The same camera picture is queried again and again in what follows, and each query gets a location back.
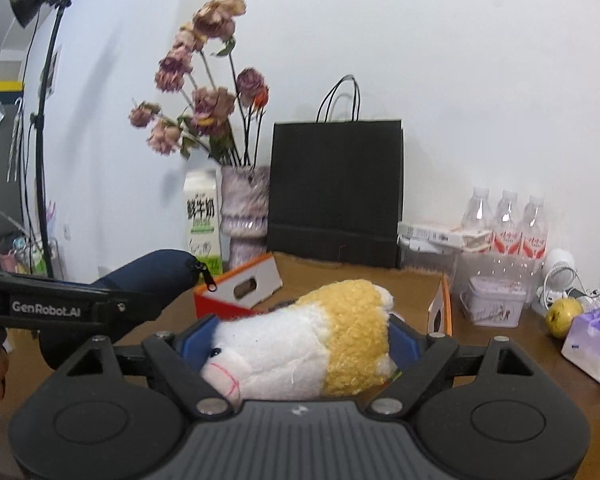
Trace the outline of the white yellow plush toy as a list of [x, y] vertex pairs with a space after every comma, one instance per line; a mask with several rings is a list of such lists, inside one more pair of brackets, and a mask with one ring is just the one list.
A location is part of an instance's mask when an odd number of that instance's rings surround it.
[[385, 385], [393, 298], [370, 288], [370, 306], [349, 295], [325, 297], [223, 321], [201, 377], [235, 408], [246, 401], [304, 401], [357, 396]]

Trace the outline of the navy blue zip pouch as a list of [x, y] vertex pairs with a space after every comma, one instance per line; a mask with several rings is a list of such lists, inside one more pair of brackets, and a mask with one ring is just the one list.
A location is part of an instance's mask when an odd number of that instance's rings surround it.
[[[141, 256], [88, 285], [140, 295], [140, 300], [122, 313], [120, 321], [109, 321], [99, 333], [117, 342], [137, 326], [155, 321], [175, 299], [199, 283], [210, 292], [216, 289], [208, 266], [189, 252], [159, 249]], [[92, 330], [41, 330], [38, 345], [45, 363], [57, 370], [94, 335]]]

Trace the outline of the red cardboard fruit box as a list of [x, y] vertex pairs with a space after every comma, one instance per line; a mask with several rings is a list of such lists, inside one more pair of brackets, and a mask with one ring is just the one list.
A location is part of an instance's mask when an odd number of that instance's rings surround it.
[[301, 259], [270, 252], [215, 279], [216, 289], [194, 289], [198, 318], [214, 314], [222, 320], [264, 313], [276, 304], [325, 297], [341, 307], [349, 295], [370, 306], [370, 288], [385, 289], [392, 312], [422, 334], [452, 335], [452, 306], [446, 277], [429, 271], [384, 269]]

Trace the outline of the clear plastic food container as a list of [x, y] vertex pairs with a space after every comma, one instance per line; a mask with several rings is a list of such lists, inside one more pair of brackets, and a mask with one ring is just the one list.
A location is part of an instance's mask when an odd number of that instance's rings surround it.
[[404, 236], [398, 238], [398, 247], [400, 269], [444, 274], [448, 283], [453, 283], [457, 262], [451, 248]]

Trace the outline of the floral tin box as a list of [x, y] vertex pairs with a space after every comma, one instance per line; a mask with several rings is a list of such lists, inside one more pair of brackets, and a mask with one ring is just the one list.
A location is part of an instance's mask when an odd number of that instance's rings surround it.
[[526, 298], [527, 289], [518, 282], [473, 276], [460, 294], [460, 303], [475, 326], [514, 328]]

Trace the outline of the flat white orange carton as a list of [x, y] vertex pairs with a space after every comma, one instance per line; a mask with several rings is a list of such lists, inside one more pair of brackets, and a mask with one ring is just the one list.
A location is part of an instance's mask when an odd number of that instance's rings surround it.
[[449, 254], [450, 252], [484, 252], [491, 247], [489, 230], [448, 229], [443, 226], [398, 223], [399, 242], [412, 252]]

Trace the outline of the purple marbled vase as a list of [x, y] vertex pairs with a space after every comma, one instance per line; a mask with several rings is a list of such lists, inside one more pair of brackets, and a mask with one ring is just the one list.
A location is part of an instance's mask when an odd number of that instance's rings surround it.
[[270, 168], [221, 169], [221, 225], [230, 239], [228, 265], [238, 268], [266, 252]]

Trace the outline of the clear water bottle left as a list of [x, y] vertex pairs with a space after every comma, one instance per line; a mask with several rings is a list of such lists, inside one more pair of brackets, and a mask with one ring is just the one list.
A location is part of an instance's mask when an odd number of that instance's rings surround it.
[[474, 192], [472, 192], [462, 222], [460, 222], [460, 226], [464, 230], [490, 231], [492, 212], [489, 195], [490, 190], [488, 188], [474, 187]]

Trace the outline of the clear water bottle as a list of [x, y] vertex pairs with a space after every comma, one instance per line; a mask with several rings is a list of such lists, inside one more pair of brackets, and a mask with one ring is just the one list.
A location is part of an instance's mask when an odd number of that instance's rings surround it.
[[534, 260], [543, 259], [548, 237], [543, 197], [530, 196], [522, 215], [521, 233], [521, 255]]
[[462, 222], [460, 222], [460, 226], [464, 230], [490, 231], [492, 212], [489, 195], [490, 190], [488, 188], [474, 187], [474, 192], [472, 192]]
[[492, 249], [501, 255], [518, 255], [522, 232], [517, 209], [518, 194], [504, 190], [493, 218]]

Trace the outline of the white green milk carton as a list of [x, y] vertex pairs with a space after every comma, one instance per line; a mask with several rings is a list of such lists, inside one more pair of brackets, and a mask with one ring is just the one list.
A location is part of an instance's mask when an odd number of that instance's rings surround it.
[[213, 276], [223, 273], [218, 182], [214, 170], [189, 171], [183, 193], [189, 252], [205, 263]]

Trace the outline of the yellow green apple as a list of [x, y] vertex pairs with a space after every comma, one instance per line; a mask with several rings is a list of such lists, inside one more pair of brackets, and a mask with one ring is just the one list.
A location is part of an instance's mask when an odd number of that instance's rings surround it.
[[567, 297], [553, 302], [545, 315], [545, 323], [550, 336], [565, 339], [575, 318], [584, 312], [577, 299]]

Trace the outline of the small white desk fan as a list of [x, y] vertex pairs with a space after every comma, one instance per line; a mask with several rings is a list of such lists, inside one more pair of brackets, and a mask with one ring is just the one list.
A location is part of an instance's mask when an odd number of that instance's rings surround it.
[[568, 296], [576, 274], [573, 255], [562, 248], [552, 249], [542, 264], [540, 284], [535, 292], [532, 309], [541, 316], [546, 315], [555, 301]]

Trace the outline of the black paper shopping bag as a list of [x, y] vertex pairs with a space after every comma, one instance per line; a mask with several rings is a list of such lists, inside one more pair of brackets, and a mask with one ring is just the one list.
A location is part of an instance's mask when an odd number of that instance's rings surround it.
[[266, 244], [300, 258], [392, 269], [403, 214], [400, 120], [363, 120], [353, 91], [346, 122], [330, 122], [337, 86], [313, 122], [273, 128]]

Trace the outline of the purple tissue packet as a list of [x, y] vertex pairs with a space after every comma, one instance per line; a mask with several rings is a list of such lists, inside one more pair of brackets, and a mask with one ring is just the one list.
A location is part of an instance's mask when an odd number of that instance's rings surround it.
[[573, 320], [562, 356], [600, 384], [600, 308]]

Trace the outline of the black light stand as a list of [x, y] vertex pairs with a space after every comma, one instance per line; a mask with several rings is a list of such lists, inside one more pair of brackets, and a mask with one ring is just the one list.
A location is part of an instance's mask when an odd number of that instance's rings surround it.
[[58, 3], [55, 6], [53, 28], [50, 31], [50, 41], [45, 52], [45, 61], [38, 83], [38, 105], [32, 110], [29, 118], [29, 128], [23, 135], [23, 147], [19, 155], [21, 170], [21, 198], [24, 220], [26, 220], [26, 237], [28, 239], [28, 263], [30, 272], [37, 278], [54, 278], [52, 250], [48, 235], [46, 184], [44, 162], [44, 129], [46, 123], [46, 102], [50, 74], [54, 60], [56, 42], [60, 23], [65, 10], [70, 4]]

